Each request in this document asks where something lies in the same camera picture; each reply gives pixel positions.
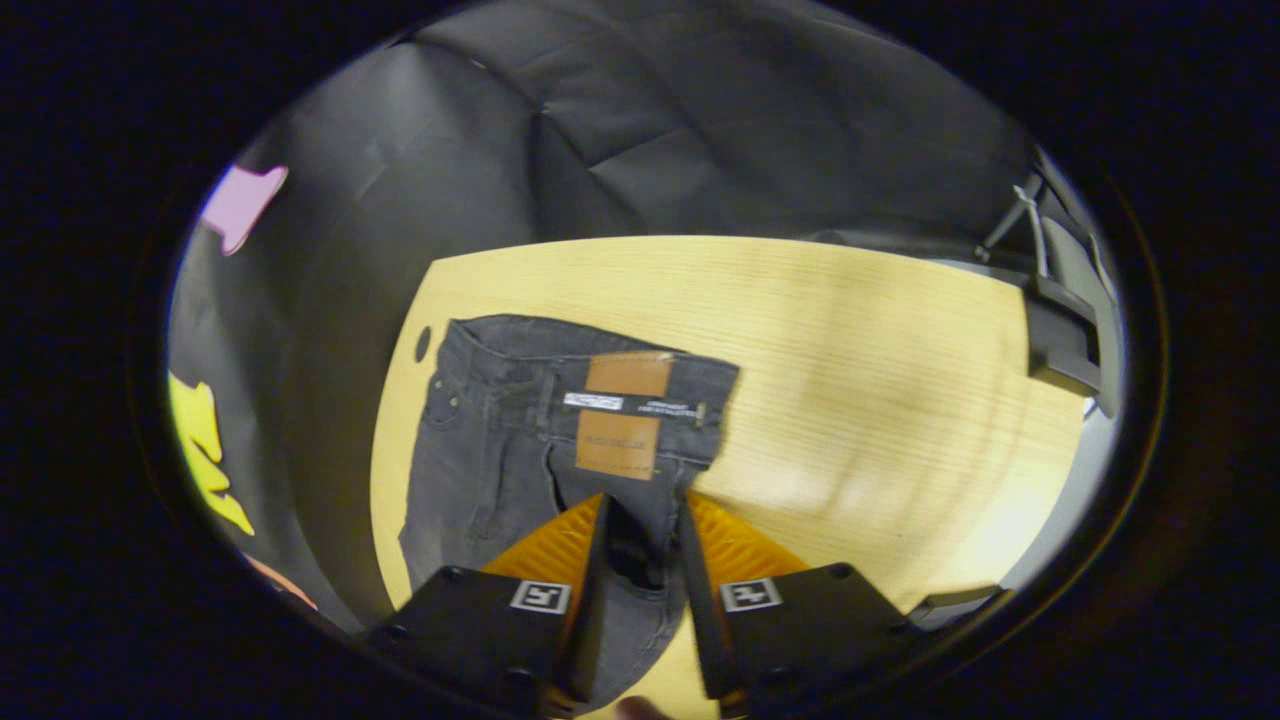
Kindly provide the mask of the dark grey jeans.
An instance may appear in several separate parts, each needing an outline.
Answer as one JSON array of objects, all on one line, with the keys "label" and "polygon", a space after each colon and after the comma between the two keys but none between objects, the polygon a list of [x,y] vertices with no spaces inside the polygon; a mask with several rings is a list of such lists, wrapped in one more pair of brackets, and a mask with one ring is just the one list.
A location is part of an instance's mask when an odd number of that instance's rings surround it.
[{"label": "dark grey jeans", "polygon": [[586,711],[660,659],[687,602],[678,503],[721,450],[739,368],[541,316],[453,320],[419,423],[399,546],[413,588],[481,568],[573,506],[620,506]]}]

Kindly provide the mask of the dark grey bar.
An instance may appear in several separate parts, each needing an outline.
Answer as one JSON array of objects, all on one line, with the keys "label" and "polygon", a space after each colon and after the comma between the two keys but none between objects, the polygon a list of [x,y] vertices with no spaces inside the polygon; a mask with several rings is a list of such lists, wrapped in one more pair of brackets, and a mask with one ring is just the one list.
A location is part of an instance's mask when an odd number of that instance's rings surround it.
[{"label": "dark grey bar", "polygon": [[908,620],[920,632],[941,632],[964,621],[1005,592],[1001,585],[983,585],[975,589],[929,594],[909,614]]}]

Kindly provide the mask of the dark grey metal stand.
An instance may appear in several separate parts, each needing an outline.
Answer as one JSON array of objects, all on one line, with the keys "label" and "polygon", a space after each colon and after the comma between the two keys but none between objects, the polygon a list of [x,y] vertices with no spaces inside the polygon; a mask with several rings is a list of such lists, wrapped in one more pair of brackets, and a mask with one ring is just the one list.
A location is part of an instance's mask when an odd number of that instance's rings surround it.
[{"label": "dark grey metal stand", "polygon": [[1115,420],[1126,365],[1120,293],[1105,233],[1057,163],[1037,147],[1014,201],[972,250],[992,264],[1019,231],[1030,238],[1033,268],[1020,287],[1029,342],[1028,374],[1092,402]]}]

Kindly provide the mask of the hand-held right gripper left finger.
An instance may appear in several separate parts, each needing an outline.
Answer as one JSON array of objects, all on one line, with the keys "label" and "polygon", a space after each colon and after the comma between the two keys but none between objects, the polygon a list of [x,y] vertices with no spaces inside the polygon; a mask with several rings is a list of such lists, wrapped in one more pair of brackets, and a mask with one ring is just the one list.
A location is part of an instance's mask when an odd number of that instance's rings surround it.
[{"label": "hand-held right gripper left finger", "polygon": [[483,568],[440,568],[365,639],[485,717],[573,717],[596,679],[612,518],[596,495]]}]

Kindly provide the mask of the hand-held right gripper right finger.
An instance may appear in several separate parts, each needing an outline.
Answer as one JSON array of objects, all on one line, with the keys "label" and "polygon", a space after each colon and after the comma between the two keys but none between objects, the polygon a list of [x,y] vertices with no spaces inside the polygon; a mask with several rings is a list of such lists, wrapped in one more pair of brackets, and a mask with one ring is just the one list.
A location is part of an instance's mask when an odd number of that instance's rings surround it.
[{"label": "hand-held right gripper right finger", "polygon": [[852,565],[815,566],[689,493],[678,550],[707,697],[724,716],[826,716],[882,682],[913,625]]}]

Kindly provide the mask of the black backdrop cloth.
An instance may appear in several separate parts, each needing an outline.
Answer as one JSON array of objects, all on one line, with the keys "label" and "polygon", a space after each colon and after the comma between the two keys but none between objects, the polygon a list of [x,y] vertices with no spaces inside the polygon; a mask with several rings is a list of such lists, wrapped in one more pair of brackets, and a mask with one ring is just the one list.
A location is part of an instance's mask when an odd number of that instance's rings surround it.
[{"label": "black backdrop cloth", "polygon": [[369,469],[440,258],[739,234],[966,258],[1039,152],[1005,110],[813,0],[471,0],[285,105],[233,167],[285,181],[233,252],[191,222],[172,380],[212,392],[239,550],[360,633],[390,611]]}]

